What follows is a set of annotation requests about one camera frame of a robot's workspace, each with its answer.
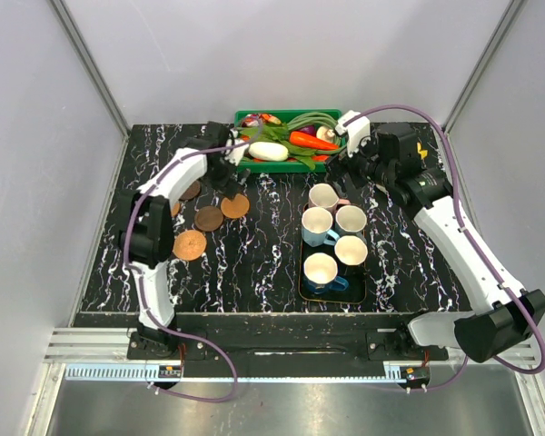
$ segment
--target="metal floor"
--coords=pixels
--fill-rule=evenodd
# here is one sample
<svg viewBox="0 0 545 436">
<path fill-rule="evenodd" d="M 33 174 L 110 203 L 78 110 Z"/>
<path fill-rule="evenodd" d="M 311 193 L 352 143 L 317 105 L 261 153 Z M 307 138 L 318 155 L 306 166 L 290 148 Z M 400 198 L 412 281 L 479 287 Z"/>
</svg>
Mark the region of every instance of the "metal floor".
<svg viewBox="0 0 545 436">
<path fill-rule="evenodd" d="M 432 384 L 451 376 L 432 369 Z M 227 386 L 175 389 L 218 396 Z M 155 396 L 143 384 L 64 381 L 49 435 L 529 435 L 511 372 L 470 365 L 446 390 L 385 392 L 352 384 L 247 384 L 238 400 L 205 404 Z"/>
</svg>

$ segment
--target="table surface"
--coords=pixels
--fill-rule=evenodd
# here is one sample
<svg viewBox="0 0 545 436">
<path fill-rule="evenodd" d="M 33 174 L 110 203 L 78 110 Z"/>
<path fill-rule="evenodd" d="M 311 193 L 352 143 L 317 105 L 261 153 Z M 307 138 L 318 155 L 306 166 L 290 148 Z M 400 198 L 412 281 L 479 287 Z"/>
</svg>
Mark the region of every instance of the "table surface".
<svg viewBox="0 0 545 436">
<path fill-rule="evenodd" d="M 427 124 L 412 124 L 429 151 L 427 165 L 441 165 Z M 202 124 L 134 126 L 115 186 L 93 268 L 75 325 L 100 325 L 98 315 L 138 311 L 134 281 L 115 245 L 117 192 L 154 176 Z M 468 299 L 431 240 L 373 184 L 348 185 L 346 197 L 368 216 L 367 297 L 361 304 L 306 302 L 298 293 L 300 213 L 308 190 L 324 173 L 253 174 L 243 185 L 251 210 L 207 233 L 208 246 L 193 262 L 169 261 L 169 286 L 177 312 L 417 312 L 468 311 Z M 173 219 L 177 235 L 193 228 L 195 213 L 220 204 L 222 196 L 203 186 Z M 114 322 L 105 325 L 114 326 Z"/>
</svg>

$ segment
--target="gray wall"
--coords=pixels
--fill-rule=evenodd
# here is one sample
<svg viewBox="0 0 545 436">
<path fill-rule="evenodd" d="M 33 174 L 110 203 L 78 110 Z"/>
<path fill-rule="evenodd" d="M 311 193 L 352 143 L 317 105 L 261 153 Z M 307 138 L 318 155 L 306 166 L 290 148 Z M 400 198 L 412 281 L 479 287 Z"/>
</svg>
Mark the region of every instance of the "gray wall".
<svg viewBox="0 0 545 436">
<path fill-rule="evenodd" d="M 545 0 L 526 4 L 451 138 L 489 246 L 545 292 Z"/>
<path fill-rule="evenodd" d="M 509 0 L 66 3 L 132 124 L 387 103 L 443 122 Z"/>
<path fill-rule="evenodd" d="M 70 316 L 120 146 L 48 3 L 0 1 L 0 435 Z"/>
</svg>

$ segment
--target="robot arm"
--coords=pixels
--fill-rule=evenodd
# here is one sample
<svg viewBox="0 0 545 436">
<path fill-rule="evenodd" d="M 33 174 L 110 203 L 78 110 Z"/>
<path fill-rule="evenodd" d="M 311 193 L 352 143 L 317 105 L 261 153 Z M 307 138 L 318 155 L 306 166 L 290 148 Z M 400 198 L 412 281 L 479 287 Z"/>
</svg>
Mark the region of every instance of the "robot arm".
<svg viewBox="0 0 545 436">
<path fill-rule="evenodd" d="M 472 312 L 432 312 L 417 316 L 407 325 L 413 344 L 462 348 L 474 361 L 485 362 L 528 339 L 529 325 L 503 289 L 509 287 L 515 292 L 536 323 L 545 313 L 545 296 L 541 290 L 524 290 L 492 253 L 464 212 L 464 226 L 459 226 L 446 174 L 438 168 L 425 167 L 423 158 L 427 152 L 421 149 L 409 124 L 384 124 L 377 129 L 375 137 L 368 138 L 367 118 L 342 127 L 356 114 L 344 115 L 335 129 L 339 135 L 348 134 L 349 142 L 347 151 L 328 160 L 330 177 L 342 183 L 343 176 L 348 174 L 358 188 L 373 181 L 378 189 L 387 192 L 441 251 L 472 307 Z M 497 282 L 490 274 L 467 239 L 466 229 L 481 253 L 500 271 L 504 282 Z"/>
<path fill-rule="evenodd" d="M 137 296 L 141 298 L 140 283 L 143 284 L 149 310 L 163 326 L 173 321 L 173 306 L 167 282 L 167 261 L 173 249 L 173 227 L 171 210 L 183 192 L 192 182 L 203 179 L 215 190 L 228 197 L 234 197 L 240 185 L 233 179 L 236 167 L 241 161 L 248 145 L 240 146 L 224 153 L 197 154 L 182 160 L 175 171 L 169 171 L 171 163 L 200 150 L 223 147 L 237 141 L 228 126 L 208 123 L 203 134 L 187 140 L 185 147 L 175 152 L 172 160 L 147 183 L 135 190 L 120 192 L 120 223 L 116 241 L 124 248 L 127 223 L 134 209 L 134 204 L 142 193 L 152 189 L 144 206 L 140 209 L 129 247 Z M 139 315 L 140 334 L 148 339 L 160 342 L 161 334 L 148 316 L 148 311 Z"/>
</svg>

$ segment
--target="mug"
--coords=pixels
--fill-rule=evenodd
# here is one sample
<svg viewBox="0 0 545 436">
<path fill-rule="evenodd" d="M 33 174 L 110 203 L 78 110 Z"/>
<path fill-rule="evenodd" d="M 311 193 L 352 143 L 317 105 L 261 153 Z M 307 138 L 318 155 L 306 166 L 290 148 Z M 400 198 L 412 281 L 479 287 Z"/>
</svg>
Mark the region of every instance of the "mug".
<svg viewBox="0 0 545 436">
<path fill-rule="evenodd" d="M 310 207 L 302 214 L 302 239 L 311 247 L 335 245 L 339 234 L 331 230 L 333 215 L 322 207 Z"/>
<path fill-rule="evenodd" d="M 345 291 L 349 282 L 337 276 L 337 262 L 329 254 L 315 253 L 303 264 L 305 284 L 313 293 Z"/>
<path fill-rule="evenodd" d="M 335 190 L 327 183 L 318 183 L 309 191 L 309 207 L 322 207 L 335 213 L 341 204 L 350 204 L 349 200 L 339 198 Z"/>
<path fill-rule="evenodd" d="M 347 234 L 335 244 L 335 255 L 346 266 L 358 266 L 367 258 L 367 245 L 357 236 Z"/>
<path fill-rule="evenodd" d="M 367 225 L 367 216 L 363 209 L 357 206 L 343 206 L 335 214 L 335 230 L 340 236 L 355 234 L 364 240 L 363 229 Z"/>
</svg>

